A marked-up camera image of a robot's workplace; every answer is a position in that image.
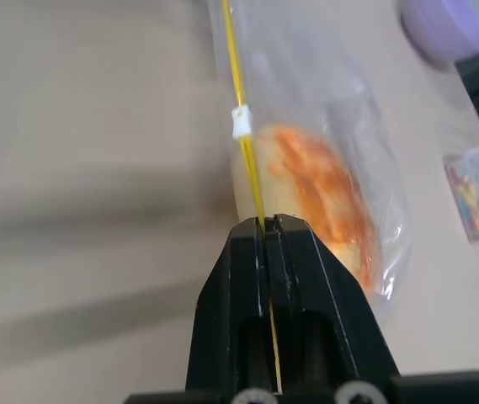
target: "clear plastic bag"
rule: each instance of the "clear plastic bag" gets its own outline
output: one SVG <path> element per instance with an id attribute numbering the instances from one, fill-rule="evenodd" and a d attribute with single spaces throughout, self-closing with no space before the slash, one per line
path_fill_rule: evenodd
<path id="1" fill-rule="evenodd" d="M 221 1 L 208 0 L 208 4 L 217 70 L 232 91 Z M 375 227 L 379 254 L 371 254 L 368 259 L 378 260 L 379 270 L 375 271 L 371 287 L 365 289 L 374 292 L 370 296 L 389 300 L 410 252 L 410 219 L 398 163 L 387 145 L 386 130 L 358 67 L 329 30 L 301 14 L 300 2 L 231 0 L 230 5 L 247 103 L 253 114 L 254 141 L 267 130 L 284 127 L 286 132 L 295 128 L 291 130 L 308 134 L 306 137 L 318 136 L 336 152 L 335 159 L 347 167 L 346 186 L 357 192 L 356 199 L 355 195 L 351 199 L 357 202 L 358 210 L 365 206 Z M 275 125 L 280 129 L 271 129 Z M 257 154 L 259 168 L 264 151 L 257 147 Z M 255 216 L 255 210 L 241 165 L 238 147 L 234 146 L 232 171 L 242 220 Z M 261 175 L 260 180 L 266 215 L 301 215 L 273 211 L 272 195 L 266 193 L 267 175 Z M 284 201 L 276 206 L 287 204 Z M 330 242 L 326 244 L 333 250 Z"/>

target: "bread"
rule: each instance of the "bread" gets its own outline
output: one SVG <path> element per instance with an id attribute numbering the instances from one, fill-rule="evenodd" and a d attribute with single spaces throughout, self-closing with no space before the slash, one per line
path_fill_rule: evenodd
<path id="1" fill-rule="evenodd" d="M 379 245 L 359 185 L 320 136 L 266 126 L 254 138 L 265 215 L 304 219 L 365 290 L 375 286 Z M 240 156 L 232 162 L 237 212 L 255 216 Z"/>

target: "black device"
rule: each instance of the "black device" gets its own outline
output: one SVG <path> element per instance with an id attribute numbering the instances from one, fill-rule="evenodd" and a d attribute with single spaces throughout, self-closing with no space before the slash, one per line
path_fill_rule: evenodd
<path id="1" fill-rule="evenodd" d="M 126 404 L 479 404 L 479 371 L 400 376 L 358 282 L 312 229 L 265 225 L 265 238 L 255 219 L 232 229 L 200 293 L 185 392 Z"/>

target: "beige table surface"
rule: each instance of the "beige table surface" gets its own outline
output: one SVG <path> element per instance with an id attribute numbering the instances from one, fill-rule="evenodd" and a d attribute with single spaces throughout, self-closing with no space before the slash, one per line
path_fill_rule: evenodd
<path id="1" fill-rule="evenodd" d="M 403 372 L 479 368 L 479 250 L 441 157 L 479 144 L 453 69 L 392 0 L 319 0 L 402 162 L 415 242 L 383 320 Z M 235 223 L 201 0 L 0 0 L 0 402 L 184 384 L 194 303 Z"/>

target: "yellow rod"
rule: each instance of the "yellow rod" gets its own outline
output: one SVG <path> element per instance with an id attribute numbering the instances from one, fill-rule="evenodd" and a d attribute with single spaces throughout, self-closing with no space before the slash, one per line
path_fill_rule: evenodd
<path id="1" fill-rule="evenodd" d="M 228 43 L 228 54 L 230 56 L 230 67 L 232 69 L 233 87 L 236 93 L 237 106 L 245 105 L 245 87 L 242 80 L 241 62 L 233 34 L 232 13 L 229 0 L 222 1 L 222 13 L 224 14 L 224 27 L 226 31 L 226 40 Z M 256 155 L 253 147 L 252 134 L 248 134 L 239 139 L 241 154 L 247 169 L 248 182 L 253 193 L 254 204 L 258 212 L 258 221 L 262 228 L 262 235 L 265 237 L 265 214 L 263 212 L 262 192 L 259 183 L 258 168 L 256 167 Z M 277 391 L 282 393 L 282 378 L 280 374 L 279 345 L 277 343 L 276 328 L 274 326 L 273 304 L 269 300 L 269 316 L 271 324 L 271 333 L 273 338 L 274 368 L 277 384 Z"/>
<path id="2" fill-rule="evenodd" d="M 239 52 L 237 52 L 236 39 L 233 34 L 232 13 L 230 11 L 230 1 L 222 0 L 224 29 L 226 31 L 226 40 L 228 42 L 228 54 L 230 56 L 230 67 L 232 68 L 233 87 L 236 92 L 237 106 L 241 106 L 245 104 L 245 87 L 242 80 L 241 62 L 239 61 Z"/>
<path id="3" fill-rule="evenodd" d="M 237 106 L 242 106 L 246 104 L 245 86 L 242 80 L 239 52 L 237 51 L 236 39 L 233 33 L 232 14 L 229 0 L 222 0 L 222 13 L 224 15 L 224 27 L 226 31 L 226 41 L 228 44 L 228 54 L 230 56 L 230 67 L 232 69 L 233 87 L 236 93 Z M 262 234 L 265 236 L 265 214 L 263 212 L 262 191 L 259 184 L 256 155 L 251 134 L 243 136 L 239 140 L 239 143 L 241 145 L 241 153 L 245 163 L 245 168 L 247 169 L 248 182 L 250 184 L 251 192 L 253 193 L 259 225 L 262 228 Z"/>

